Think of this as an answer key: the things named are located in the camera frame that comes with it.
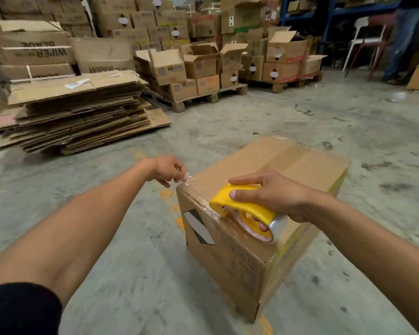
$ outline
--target forearm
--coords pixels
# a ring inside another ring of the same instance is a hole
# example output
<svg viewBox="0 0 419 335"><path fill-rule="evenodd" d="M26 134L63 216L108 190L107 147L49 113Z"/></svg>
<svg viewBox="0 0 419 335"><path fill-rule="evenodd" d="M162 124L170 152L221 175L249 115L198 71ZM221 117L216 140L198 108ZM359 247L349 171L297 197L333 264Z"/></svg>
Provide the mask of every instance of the forearm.
<svg viewBox="0 0 419 335"><path fill-rule="evenodd" d="M327 194L305 214L419 332L419 247Z"/></svg>
<svg viewBox="0 0 419 335"><path fill-rule="evenodd" d="M114 237L150 172L141 161L35 225L0 254L0 284L38 283L65 305Z"/></svg>

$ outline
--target concrete floor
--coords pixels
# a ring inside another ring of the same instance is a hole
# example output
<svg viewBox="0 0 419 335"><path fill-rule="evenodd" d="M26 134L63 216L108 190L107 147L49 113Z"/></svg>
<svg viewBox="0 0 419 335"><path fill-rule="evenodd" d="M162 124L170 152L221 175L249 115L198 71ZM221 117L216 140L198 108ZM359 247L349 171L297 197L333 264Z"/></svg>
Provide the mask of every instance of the concrete floor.
<svg viewBox="0 0 419 335"><path fill-rule="evenodd" d="M419 245L419 93L344 79L281 94L250 89L186 112L170 128L69 157L0 152L0 251L52 210L144 154L173 153L191 174L279 134L347 154L340 198ZM68 304L60 334L415 334L389 301L321 234L256 325L231 313L217 285L187 252L175 194L145 185L108 249Z"/></svg>

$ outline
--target yellow tape dispenser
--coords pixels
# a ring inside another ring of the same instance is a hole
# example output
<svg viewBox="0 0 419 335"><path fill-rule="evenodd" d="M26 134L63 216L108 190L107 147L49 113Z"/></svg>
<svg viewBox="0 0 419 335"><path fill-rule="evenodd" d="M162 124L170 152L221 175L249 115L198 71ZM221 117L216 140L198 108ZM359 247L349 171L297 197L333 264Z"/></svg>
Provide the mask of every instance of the yellow tape dispenser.
<svg viewBox="0 0 419 335"><path fill-rule="evenodd" d="M256 190L259 188L250 184L226 184L211 199L209 206L221 216L232 214L240 226L258 240L274 243L285 227L286 215L277 214L259 204L236 202L229 197L230 191L235 189ZM268 229L266 231L259 229L259 222L266 225Z"/></svg>

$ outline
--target black sleeve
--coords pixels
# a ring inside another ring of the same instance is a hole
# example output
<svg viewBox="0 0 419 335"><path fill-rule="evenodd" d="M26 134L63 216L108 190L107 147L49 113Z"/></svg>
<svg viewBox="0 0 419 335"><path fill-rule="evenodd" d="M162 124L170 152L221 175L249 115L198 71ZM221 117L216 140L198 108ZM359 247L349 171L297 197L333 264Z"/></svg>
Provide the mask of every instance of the black sleeve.
<svg viewBox="0 0 419 335"><path fill-rule="evenodd" d="M0 335L57 334L62 304L48 288L34 283L0 285Z"/></svg>

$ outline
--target hand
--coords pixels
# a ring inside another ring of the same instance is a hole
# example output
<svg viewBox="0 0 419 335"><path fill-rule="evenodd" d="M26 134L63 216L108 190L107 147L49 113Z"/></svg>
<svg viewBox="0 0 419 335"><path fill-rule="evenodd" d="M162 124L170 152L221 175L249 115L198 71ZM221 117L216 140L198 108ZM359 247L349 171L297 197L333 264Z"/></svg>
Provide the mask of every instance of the hand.
<svg viewBox="0 0 419 335"><path fill-rule="evenodd" d="M275 171L234 177L228 182L230 184L260 184L262 188L256 190L232 190L230 198L237 202L260 204L274 212L289 215L296 222L307 221L302 208L317 192ZM259 227L262 231L267 229L262 223Z"/></svg>
<svg viewBox="0 0 419 335"><path fill-rule="evenodd" d="M186 168L184 164L172 155L158 156L146 160L151 167L151 176L148 181L157 180L158 183L169 188L170 181L175 183L186 181Z"/></svg>

